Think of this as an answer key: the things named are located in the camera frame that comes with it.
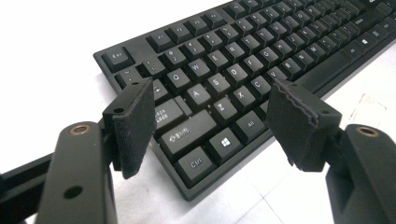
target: black mechanical arm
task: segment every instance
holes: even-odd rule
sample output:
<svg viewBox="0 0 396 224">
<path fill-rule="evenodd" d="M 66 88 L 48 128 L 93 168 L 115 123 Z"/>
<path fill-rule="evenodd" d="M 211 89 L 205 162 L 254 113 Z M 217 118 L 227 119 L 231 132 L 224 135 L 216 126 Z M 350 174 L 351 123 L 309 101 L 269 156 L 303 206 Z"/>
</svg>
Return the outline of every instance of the black mechanical arm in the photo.
<svg viewBox="0 0 396 224">
<path fill-rule="evenodd" d="M 109 164 L 135 175 L 155 130 L 152 80 L 129 85 L 98 123 L 65 128 L 53 154 L 1 175 L 0 220 L 18 223 L 117 223 Z M 266 124 L 290 164 L 321 172 L 335 223 L 396 223 L 396 146 L 378 129 L 349 125 L 317 96 L 275 80 Z"/>
</svg>

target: black keyboard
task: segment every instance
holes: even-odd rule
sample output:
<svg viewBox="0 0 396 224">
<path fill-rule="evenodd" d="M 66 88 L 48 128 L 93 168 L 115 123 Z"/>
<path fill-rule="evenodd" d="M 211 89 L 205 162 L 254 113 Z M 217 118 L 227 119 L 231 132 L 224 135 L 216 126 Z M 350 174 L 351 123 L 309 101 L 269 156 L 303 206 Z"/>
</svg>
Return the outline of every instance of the black keyboard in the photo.
<svg viewBox="0 0 396 224">
<path fill-rule="evenodd" d="M 154 79 L 151 147 L 190 201 L 271 138 L 274 78 L 318 96 L 396 37 L 394 1 L 238 0 L 94 54 L 120 93 Z"/>
</svg>

